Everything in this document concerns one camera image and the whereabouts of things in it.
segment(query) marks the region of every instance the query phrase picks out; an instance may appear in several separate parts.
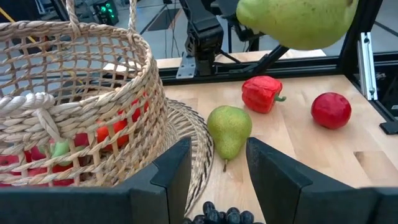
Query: wooden table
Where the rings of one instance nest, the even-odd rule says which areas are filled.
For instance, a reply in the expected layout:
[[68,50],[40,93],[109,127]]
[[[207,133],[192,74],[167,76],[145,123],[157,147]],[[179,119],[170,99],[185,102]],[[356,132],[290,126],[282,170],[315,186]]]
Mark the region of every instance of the wooden table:
[[[263,52],[235,54],[242,61],[257,60]],[[284,57],[321,56],[323,52],[289,51]],[[158,60],[159,67],[178,66],[180,58]],[[300,162],[352,187],[398,186],[398,136],[386,136],[379,128],[384,122],[344,75],[282,80],[287,100],[269,114],[247,110],[241,100],[242,82],[167,86],[166,95],[197,110],[205,119],[220,105],[244,108],[253,121],[252,136]],[[336,131],[314,124],[312,101],[321,93],[334,91],[347,97],[353,109],[349,123]],[[257,222],[264,217],[254,192],[244,150],[222,172],[223,161],[216,155],[206,189],[189,217],[202,213],[207,200],[218,210],[238,207],[249,210]]]

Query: green pear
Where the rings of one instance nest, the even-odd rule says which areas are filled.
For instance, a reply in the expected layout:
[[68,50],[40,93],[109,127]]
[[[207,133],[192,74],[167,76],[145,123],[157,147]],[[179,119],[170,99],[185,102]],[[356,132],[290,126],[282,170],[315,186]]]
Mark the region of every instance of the green pear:
[[236,17],[285,47],[314,50],[344,36],[357,5],[358,0],[240,0]]
[[239,154],[251,134],[251,118],[241,108],[219,106],[207,118],[207,127],[216,152],[224,159],[225,172],[228,161]]

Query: grape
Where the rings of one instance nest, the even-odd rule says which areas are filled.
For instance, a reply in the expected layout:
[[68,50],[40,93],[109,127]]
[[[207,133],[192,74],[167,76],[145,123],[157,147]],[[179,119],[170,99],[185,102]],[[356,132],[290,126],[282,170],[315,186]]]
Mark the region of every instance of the grape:
[[226,224],[226,213],[225,212],[219,212],[220,213],[220,224]]
[[205,223],[206,224],[219,224],[221,221],[220,214],[217,212],[217,210],[210,210],[210,212],[207,213]]
[[249,211],[244,211],[241,213],[242,224],[253,224],[254,215]]
[[205,224],[205,216],[197,215],[192,221],[193,224]]
[[184,219],[182,220],[182,224],[192,224],[192,221],[191,221],[191,219],[189,219],[189,218],[184,218]]
[[241,216],[237,212],[231,212],[226,217],[227,224],[240,224],[241,223]]
[[212,202],[205,202],[203,204],[202,209],[203,209],[203,214],[207,215],[207,213],[209,213],[211,210],[216,210],[216,207]]
[[226,211],[226,216],[228,216],[231,212],[236,212],[238,214],[240,214],[241,212],[239,211],[239,209],[235,208],[235,207],[231,207],[228,209],[228,211]]

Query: woven straw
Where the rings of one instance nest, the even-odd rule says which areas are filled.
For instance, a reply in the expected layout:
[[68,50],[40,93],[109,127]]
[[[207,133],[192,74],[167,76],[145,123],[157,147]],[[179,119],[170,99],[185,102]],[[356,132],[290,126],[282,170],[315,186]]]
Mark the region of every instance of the woven straw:
[[[72,186],[112,187],[180,138],[191,136],[189,212],[207,183],[213,142],[203,118],[183,103],[166,99],[150,47],[134,27],[136,0],[130,2],[128,29],[79,23],[72,0],[66,4],[69,22],[0,24],[0,42],[5,44],[0,55],[7,58],[0,62],[0,77],[6,80],[0,82],[0,155],[19,158],[0,166],[0,184],[51,187],[56,180],[73,179]],[[64,41],[63,36],[72,40]],[[21,43],[13,45],[12,39]],[[48,51],[51,45],[55,49]],[[33,48],[40,51],[29,54]],[[107,63],[126,69],[103,70]],[[133,121],[137,110],[141,115]],[[113,126],[120,121],[127,121],[127,126],[115,133]],[[96,130],[103,126],[109,136],[98,142]],[[80,151],[73,143],[78,133],[87,133],[90,143]],[[118,146],[117,140],[126,135],[128,142]],[[51,158],[50,139],[70,140],[70,152]],[[111,150],[104,150],[108,145]],[[24,151],[34,146],[43,146],[46,158],[27,162]],[[55,165],[67,161],[72,161],[72,168],[52,173]],[[39,167],[47,172],[29,176],[29,170]]]

